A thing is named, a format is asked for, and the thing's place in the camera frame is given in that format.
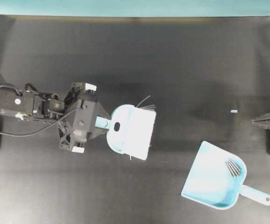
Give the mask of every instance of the black table surface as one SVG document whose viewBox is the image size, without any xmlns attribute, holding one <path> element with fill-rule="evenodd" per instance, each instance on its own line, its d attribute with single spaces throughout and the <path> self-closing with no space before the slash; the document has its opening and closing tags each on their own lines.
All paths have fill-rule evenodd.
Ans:
<svg viewBox="0 0 270 224">
<path fill-rule="evenodd" d="M 0 73 L 62 98 L 72 82 L 95 84 L 109 113 L 148 95 L 157 106 L 146 161 L 105 135 L 84 154 L 58 149 L 56 127 L 2 136 L 0 224 L 270 224 L 270 206 L 243 196 L 229 210 L 180 196 L 203 140 L 240 156 L 244 183 L 270 194 L 270 133 L 251 124 L 270 111 L 270 17 L 0 16 Z M 0 118 L 7 132 L 42 126 Z"/>
</svg>

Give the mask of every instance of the metal pin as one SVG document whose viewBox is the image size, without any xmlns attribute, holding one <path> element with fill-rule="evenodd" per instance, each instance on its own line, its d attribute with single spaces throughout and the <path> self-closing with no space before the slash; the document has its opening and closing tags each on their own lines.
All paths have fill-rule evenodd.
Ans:
<svg viewBox="0 0 270 224">
<path fill-rule="evenodd" d="M 228 162 L 228 164 L 232 168 L 232 171 L 234 173 L 234 176 L 239 176 L 238 170 L 236 170 L 236 168 L 232 165 L 232 163 L 231 162 Z"/>
<path fill-rule="evenodd" d="M 236 167 L 236 169 L 240 172 L 241 169 L 236 165 L 231 158 L 229 158 L 229 161 Z"/>
<path fill-rule="evenodd" d="M 230 175 L 233 176 L 233 177 L 235 177 L 235 176 L 234 176 L 234 173 L 233 173 L 233 171 L 232 171 L 232 169 L 230 168 L 230 166 L 229 166 L 229 164 L 228 164 L 228 162 L 225 162 L 225 164 L 226 164 L 226 166 L 228 167 L 228 170 L 229 170 L 229 172 L 230 172 Z"/>
</svg>

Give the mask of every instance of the light blue dustpan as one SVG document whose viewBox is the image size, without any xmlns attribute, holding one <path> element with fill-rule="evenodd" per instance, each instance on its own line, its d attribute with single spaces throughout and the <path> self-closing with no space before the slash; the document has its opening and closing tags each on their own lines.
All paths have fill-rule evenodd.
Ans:
<svg viewBox="0 0 270 224">
<path fill-rule="evenodd" d="M 238 177 L 232 177 L 225 166 L 229 158 L 241 168 Z M 220 210 L 231 208 L 239 194 L 264 205 L 270 205 L 270 195 L 243 185 L 246 175 L 247 168 L 241 158 L 204 141 L 196 155 L 181 196 Z"/>
</svg>

